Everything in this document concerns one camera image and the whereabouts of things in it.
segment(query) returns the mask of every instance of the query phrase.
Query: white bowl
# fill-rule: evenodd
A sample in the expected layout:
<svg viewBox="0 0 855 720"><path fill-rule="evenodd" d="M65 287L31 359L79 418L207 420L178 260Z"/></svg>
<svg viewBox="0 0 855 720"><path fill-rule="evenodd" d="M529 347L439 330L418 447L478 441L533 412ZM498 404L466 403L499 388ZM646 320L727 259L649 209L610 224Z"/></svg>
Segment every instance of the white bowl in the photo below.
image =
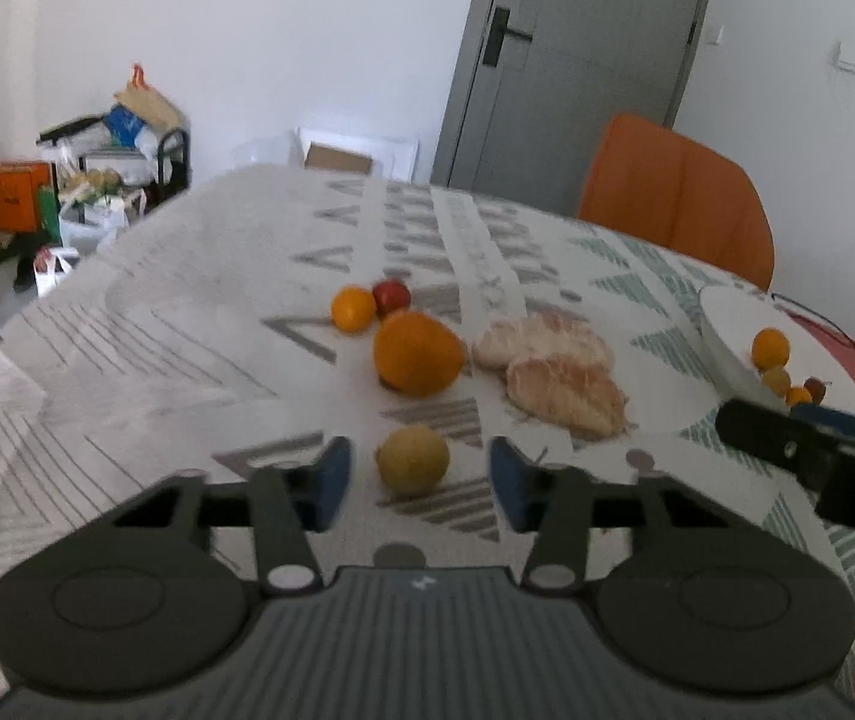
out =
<svg viewBox="0 0 855 720"><path fill-rule="evenodd" d="M803 386L808 377L815 376L827 383L824 406L855 415L855 384L851 376L817 338L770 298L724 286L704 287L700 297L704 344L718 372L737 395L786 412L784 401L762 384L751 362L751 346L757 333L765 327L776 327L790 341L786 370L791 383Z"/></svg>

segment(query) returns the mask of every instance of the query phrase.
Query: patterned tablecloth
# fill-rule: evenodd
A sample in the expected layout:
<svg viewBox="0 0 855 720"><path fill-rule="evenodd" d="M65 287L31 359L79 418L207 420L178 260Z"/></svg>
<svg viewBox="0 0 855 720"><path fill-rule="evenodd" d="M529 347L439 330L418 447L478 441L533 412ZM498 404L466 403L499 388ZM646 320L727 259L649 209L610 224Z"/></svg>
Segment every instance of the patterned tablecloth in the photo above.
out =
<svg viewBox="0 0 855 720"><path fill-rule="evenodd" d="M494 317L587 317L616 353L634 429L585 442L512 408L478 370L425 401L386 391L371 333L340 335L328 319L336 290L384 275L405 279L416 308L468 341ZM855 532L824 526L796 483L718 440L721 395L698 332L698 290L717 283L751 289L486 197L267 167L218 179L1 331L0 576L179 469L233 481L257 464L309 460L334 435L354 441L355 466L335 527L311 538L326 575L398 551L518 570L531 536L510 532L486 479L485 442L507 435L542 463L611 481L672 474L832 567L855 597ZM410 423L445 435L452 465L436 493L400 502L381 488L373 451ZM598 543L589 571L617 559L615 538ZM243 532L218 533L217 554L251 572Z"/></svg>

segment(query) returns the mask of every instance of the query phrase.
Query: gray dot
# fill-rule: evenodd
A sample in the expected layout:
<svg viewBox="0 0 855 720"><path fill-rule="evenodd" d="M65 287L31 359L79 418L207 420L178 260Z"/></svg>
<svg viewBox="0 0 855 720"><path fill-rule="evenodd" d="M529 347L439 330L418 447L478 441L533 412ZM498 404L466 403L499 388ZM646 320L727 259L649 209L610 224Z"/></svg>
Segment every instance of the gray dot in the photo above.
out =
<svg viewBox="0 0 855 720"><path fill-rule="evenodd" d="M414 544L395 541L374 553L373 564L376 568L426 568L427 559Z"/></svg>
<svg viewBox="0 0 855 720"><path fill-rule="evenodd" d="M640 471L641 473L653 471L654 466L656 465L651 454L649 452L645 452L643 449L628 449L625 459L627 460L628 466Z"/></svg>
<svg viewBox="0 0 855 720"><path fill-rule="evenodd" d="M316 576L306 565L279 565L267 574L267 582L277 590L303 590L313 584Z"/></svg>
<svg viewBox="0 0 855 720"><path fill-rule="evenodd" d="M577 581L577 575L566 565L546 563L531 571L527 579L542 590L563 590Z"/></svg>

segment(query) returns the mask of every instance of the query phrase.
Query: door frame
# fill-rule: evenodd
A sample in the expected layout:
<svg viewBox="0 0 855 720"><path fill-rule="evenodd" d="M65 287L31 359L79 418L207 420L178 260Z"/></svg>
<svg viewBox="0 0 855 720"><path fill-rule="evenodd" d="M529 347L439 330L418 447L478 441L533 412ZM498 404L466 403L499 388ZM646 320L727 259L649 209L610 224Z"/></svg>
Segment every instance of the door frame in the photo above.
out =
<svg viewBox="0 0 855 720"><path fill-rule="evenodd" d="M454 66L454 77L450 82L448 107L445 109L443 123L440 125L440 138L434 157L434 167L431 170L431 183L437 186L446 187L450 185L450 177L454 172L454 161L461 141L461 132L464 129L464 120L467 117L467 105L474 86L474 77L477 75L477 66L480 64L484 42L487 40L488 20L493 13L493 6L494 0L470 0L467 23L464 25L464 36L461 38L457 64ZM694 55L697 53L697 47L701 40L704 12L706 11L707 0L697 0L697 6L694 9L692 39L688 43L683 60L680 62L680 74L678 74L677 84L674 87L674 94L671 95L671 103L664 121L665 127L673 127L678 108L680 108L680 99L683 98L683 91L688 85L690 68L694 63Z"/></svg>

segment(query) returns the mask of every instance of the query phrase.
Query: door handle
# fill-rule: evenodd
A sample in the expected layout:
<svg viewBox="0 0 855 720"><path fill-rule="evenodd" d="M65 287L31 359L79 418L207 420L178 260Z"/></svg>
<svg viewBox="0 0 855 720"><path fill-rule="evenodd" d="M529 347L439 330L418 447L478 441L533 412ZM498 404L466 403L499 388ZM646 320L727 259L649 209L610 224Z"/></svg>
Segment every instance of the door handle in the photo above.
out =
<svg viewBox="0 0 855 720"><path fill-rule="evenodd" d="M493 18L491 18L491 31L488 33L488 45L484 49L484 57L481 64L484 67L495 68L500 61L500 50L504 46L504 38L512 37L517 40L531 42L534 40L534 35L529 32L521 32L519 29L507 26L508 20L511 18L511 9L506 7L496 7L493 9Z"/></svg>

